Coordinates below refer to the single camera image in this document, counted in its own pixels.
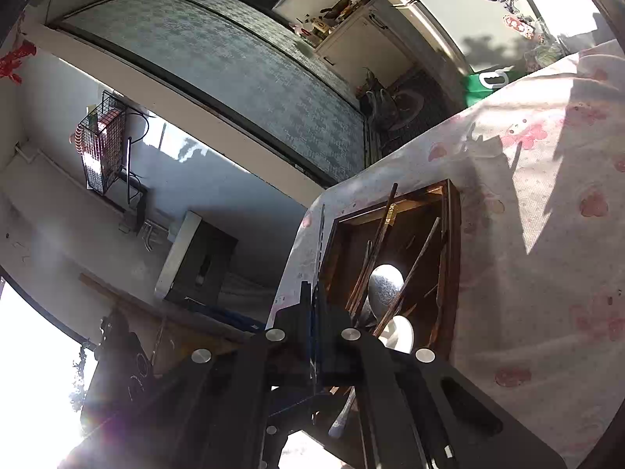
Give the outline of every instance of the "wire basket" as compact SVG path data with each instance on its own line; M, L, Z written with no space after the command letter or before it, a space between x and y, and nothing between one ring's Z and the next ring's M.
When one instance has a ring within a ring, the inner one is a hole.
M121 170L126 109L126 104L104 92L102 103L76 128L76 149L82 155L87 184L102 195Z

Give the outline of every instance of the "wooden tray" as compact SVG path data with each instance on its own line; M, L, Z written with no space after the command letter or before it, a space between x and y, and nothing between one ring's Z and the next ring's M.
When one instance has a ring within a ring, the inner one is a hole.
M400 315L415 331L415 347L430 347L449 358L454 337L460 272L460 198L448 179L394 200L395 222L389 227L376 266L392 264L405 277L419 254L436 217L436 231L416 271ZM367 242L373 240L385 202L334 220L320 270L329 304L345 307L363 266Z

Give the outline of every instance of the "silver screw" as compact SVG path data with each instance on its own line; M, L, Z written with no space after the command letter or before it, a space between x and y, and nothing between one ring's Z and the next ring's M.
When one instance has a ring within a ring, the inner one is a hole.
M208 349L196 349L191 355L191 359L195 363L208 363L213 355Z
M417 357L417 360L422 363L432 363L436 357L427 347L419 349L414 355Z
M267 337L267 340L271 340L272 342L279 342L280 340L284 340L284 337L286 337L286 335L281 329L272 328L267 333L265 333L265 337Z
M360 332L356 328L345 328L341 332L341 337L345 338L345 340L358 340Z

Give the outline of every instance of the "cabinet handle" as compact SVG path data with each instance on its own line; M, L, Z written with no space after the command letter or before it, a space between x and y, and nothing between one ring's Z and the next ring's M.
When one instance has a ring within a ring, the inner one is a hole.
M378 28L381 28L382 30L388 30L388 26L385 25L382 21L379 21L374 13L369 14L369 19L371 19L371 22L373 22L373 24L375 24Z

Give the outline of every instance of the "tablecloth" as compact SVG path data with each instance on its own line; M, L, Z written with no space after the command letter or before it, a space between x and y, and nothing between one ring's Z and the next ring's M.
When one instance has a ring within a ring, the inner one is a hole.
M332 221L449 178L462 206L452 364L579 465L625 396L625 57L564 58L449 118L305 214L270 315L314 280Z

